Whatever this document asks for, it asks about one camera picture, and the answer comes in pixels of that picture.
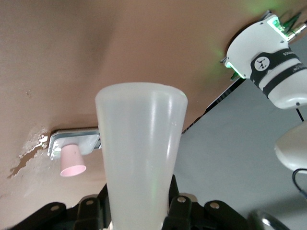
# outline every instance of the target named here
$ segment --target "peeling paint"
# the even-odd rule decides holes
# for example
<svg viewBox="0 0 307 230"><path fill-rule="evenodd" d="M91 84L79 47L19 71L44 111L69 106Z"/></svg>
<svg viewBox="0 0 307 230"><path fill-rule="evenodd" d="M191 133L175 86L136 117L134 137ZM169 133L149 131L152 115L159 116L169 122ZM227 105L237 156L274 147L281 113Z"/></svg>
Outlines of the peeling paint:
<svg viewBox="0 0 307 230"><path fill-rule="evenodd" d="M27 152L18 156L20 162L16 167L11 168L11 174L7 178L10 179L14 177L22 168L24 168L29 160L36 157L37 151L46 149L48 146L47 141L48 136L46 136L46 134L39 134L38 140L35 141L32 138L30 141L26 142L24 149L27 149Z"/></svg>

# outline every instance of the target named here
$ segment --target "damaged surface patch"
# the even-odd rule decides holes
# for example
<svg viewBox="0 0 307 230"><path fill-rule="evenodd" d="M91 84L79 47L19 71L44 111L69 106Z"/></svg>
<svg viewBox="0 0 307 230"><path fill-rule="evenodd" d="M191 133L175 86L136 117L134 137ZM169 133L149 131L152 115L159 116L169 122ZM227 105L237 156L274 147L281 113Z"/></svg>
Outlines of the damaged surface patch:
<svg viewBox="0 0 307 230"><path fill-rule="evenodd" d="M37 151L47 148L48 136L46 133L47 130L44 127L42 127L42 130L39 132L30 133L30 140L27 141L23 147L25 153L18 156L20 162L16 167L10 170L11 174L7 177L8 179L14 177L22 168L27 165L29 160L35 158Z"/></svg>

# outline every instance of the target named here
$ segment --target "gray surface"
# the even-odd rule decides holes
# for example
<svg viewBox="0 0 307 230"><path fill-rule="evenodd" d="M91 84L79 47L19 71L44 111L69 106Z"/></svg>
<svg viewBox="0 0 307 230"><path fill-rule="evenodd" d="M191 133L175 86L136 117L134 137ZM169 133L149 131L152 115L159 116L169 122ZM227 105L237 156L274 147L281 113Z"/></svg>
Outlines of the gray surface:
<svg viewBox="0 0 307 230"><path fill-rule="evenodd" d="M292 47L305 64L306 41ZM305 107L301 112L307 118ZM201 205L222 200L245 217L264 209L292 230L306 229L307 203L274 152L275 141L300 123L295 110L277 109L245 81L182 136L175 166L180 192Z"/></svg>

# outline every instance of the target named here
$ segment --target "white rounded object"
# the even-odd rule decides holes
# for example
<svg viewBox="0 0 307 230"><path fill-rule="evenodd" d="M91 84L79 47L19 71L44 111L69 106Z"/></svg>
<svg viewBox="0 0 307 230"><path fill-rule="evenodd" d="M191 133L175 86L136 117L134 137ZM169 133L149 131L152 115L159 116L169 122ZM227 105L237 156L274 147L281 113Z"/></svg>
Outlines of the white rounded object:
<svg viewBox="0 0 307 230"><path fill-rule="evenodd" d="M307 121L282 135L275 142L275 152L281 163L292 171L307 168Z"/></svg>
<svg viewBox="0 0 307 230"><path fill-rule="evenodd" d="M122 83L96 96L114 230L160 230L188 100L170 86Z"/></svg>
<svg viewBox="0 0 307 230"><path fill-rule="evenodd" d="M76 176L86 170L78 145L70 144L61 149L61 176Z"/></svg>

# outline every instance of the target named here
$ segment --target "translucent white cup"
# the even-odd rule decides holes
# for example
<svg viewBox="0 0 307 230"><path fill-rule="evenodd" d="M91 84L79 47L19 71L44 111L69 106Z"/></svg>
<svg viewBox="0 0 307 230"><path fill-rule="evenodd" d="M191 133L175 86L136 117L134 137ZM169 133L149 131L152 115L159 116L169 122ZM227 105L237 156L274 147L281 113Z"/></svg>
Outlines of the translucent white cup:
<svg viewBox="0 0 307 230"><path fill-rule="evenodd" d="M160 230L188 100L171 86L122 83L96 96L114 230Z"/></svg>

